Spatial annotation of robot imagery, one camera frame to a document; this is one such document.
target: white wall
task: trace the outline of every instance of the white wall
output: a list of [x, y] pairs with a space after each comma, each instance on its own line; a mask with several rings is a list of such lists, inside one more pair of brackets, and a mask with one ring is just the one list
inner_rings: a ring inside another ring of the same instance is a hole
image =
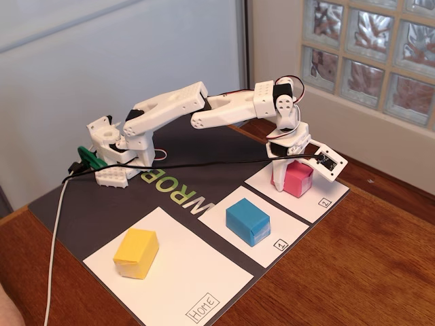
[[86, 124], [202, 80], [240, 87], [235, 0], [147, 0], [0, 54], [0, 185], [12, 206], [59, 185]]

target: wooden table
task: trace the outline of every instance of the wooden table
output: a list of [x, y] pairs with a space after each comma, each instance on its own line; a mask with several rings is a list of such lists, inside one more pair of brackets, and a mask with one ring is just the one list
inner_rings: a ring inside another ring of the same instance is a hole
[[[347, 185], [215, 325], [435, 325], [435, 226]], [[28, 326], [44, 323], [51, 237], [25, 207], [0, 221], [0, 283]], [[137, 322], [58, 241], [49, 325]]]

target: white paper mat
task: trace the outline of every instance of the white paper mat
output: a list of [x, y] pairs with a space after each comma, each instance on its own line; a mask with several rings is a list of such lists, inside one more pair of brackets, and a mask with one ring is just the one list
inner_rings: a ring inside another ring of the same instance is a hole
[[112, 258], [126, 232], [84, 263], [147, 326], [204, 325], [253, 277], [160, 207], [132, 228], [157, 233], [160, 248], [144, 280], [116, 272]]

